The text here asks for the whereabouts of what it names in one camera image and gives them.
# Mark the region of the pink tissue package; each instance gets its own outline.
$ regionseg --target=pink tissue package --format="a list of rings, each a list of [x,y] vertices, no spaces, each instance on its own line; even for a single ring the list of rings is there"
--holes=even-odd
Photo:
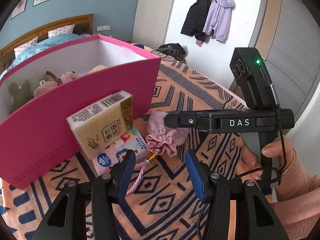
[[[98,177],[105,172],[110,172],[112,166],[124,158],[128,149],[135,151],[136,163],[143,162],[150,156],[145,140],[139,131],[135,127],[132,127],[129,132],[125,133],[120,139],[113,142],[89,161],[89,165],[95,176]]]

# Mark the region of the white wall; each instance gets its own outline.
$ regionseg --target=white wall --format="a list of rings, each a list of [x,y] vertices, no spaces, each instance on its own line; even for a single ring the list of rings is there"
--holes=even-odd
[[[247,47],[257,20],[261,0],[234,0],[229,38],[225,44],[209,40],[200,48],[196,39],[180,34],[191,5],[197,0],[175,0],[165,43],[180,43],[187,48],[187,64],[220,85],[229,88],[233,75],[230,60],[235,47]]]
[[[320,84],[287,137],[311,175],[320,174]]]

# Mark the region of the pillow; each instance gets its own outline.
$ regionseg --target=pillow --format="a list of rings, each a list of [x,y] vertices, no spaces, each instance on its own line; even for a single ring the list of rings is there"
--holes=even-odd
[[[28,41],[28,42],[26,42],[26,43],[24,43],[24,44],[22,44],[22,45],[20,45],[20,46],[18,46],[18,47],[16,47],[16,48],[14,48],[14,54],[15,54],[16,58],[17,58],[17,56],[19,56],[19,54],[20,54],[21,52],[23,52],[25,49],[30,48],[30,47],[33,46],[33,45],[36,45],[37,42],[38,42],[38,37],[35,37],[35,38],[32,39],[31,41]]]
[[[56,35],[62,34],[62,33],[66,33],[66,34],[72,33],[74,27],[75,27],[75,25],[73,24],[73,25],[67,25],[67,26],[55,29],[53,31],[49,31],[48,36],[49,36],[49,38],[51,38],[53,36],[56,36]]]

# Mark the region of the wardrobe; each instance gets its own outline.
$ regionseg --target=wardrobe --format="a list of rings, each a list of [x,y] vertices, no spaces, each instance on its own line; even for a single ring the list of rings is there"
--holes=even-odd
[[[138,0],[132,42],[153,49],[164,44],[174,0]]]
[[[261,0],[249,46],[265,61],[280,106],[297,121],[319,83],[320,28],[313,16],[300,0]]]

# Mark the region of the stuffed toy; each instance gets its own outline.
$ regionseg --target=stuffed toy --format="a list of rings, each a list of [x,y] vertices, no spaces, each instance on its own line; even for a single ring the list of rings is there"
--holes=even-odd
[[[76,79],[78,76],[75,72],[69,71],[61,76],[61,78],[57,78],[53,73],[47,71],[46,75],[52,77],[53,81],[42,83],[36,90],[34,91],[34,97],[37,98],[40,95],[49,92],[52,89],[55,89],[59,85],[72,81]]]
[[[88,72],[88,74],[91,74],[91,73],[94,73],[94,72],[97,72],[97,71],[100,71],[100,70],[103,70],[103,69],[106,69],[106,68],[107,68],[106,66],[98,65],[98,66],[94,67],[92,70],[90,70]]]
[[[9,94],[12,96],[10,108],[10,114],[12,114],[14,111],[32,99],[29,80],[25,80],[20,87],[16,82],[12,82],[9,85]]]
[[[30,81],[30,93],[31,93],[32,97],[34,97],[35,90],[40,85],[42,85],[43,83],[46,83],[46,82],[54,81],[54,79],[47,74],[42,74],[37,77],[31,78],[29,81]]]

